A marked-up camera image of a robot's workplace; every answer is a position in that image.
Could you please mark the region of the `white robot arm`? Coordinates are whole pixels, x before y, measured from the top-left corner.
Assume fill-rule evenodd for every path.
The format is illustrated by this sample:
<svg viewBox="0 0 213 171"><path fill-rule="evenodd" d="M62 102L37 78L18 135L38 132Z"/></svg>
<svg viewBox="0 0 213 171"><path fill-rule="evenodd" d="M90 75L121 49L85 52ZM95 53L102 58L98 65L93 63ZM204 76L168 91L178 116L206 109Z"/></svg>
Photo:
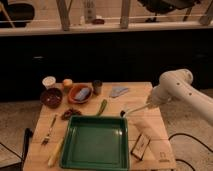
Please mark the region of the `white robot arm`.
<svg viewBox="0 0 213 171"><path fill-rule="evenodd" d="M160 105L175 97L197 110L213 126L213 98L193 88L192 82L193 74L188 69L164 72L159 77L159 84L151 90L149 102Z"/></svg>

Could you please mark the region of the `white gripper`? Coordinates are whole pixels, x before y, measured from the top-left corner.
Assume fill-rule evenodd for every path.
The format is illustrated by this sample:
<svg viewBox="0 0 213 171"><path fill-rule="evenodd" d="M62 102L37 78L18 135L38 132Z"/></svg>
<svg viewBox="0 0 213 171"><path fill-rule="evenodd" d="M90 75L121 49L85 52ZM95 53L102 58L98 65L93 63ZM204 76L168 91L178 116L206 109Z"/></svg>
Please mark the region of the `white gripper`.
<svg viewBox="0 0 213 171"><path fill-rule="evenodd" d="M172 99L172 96L161 86L155 86L147 98L147 104L149 108L156 108L163 104L166 104Z"/></svg>

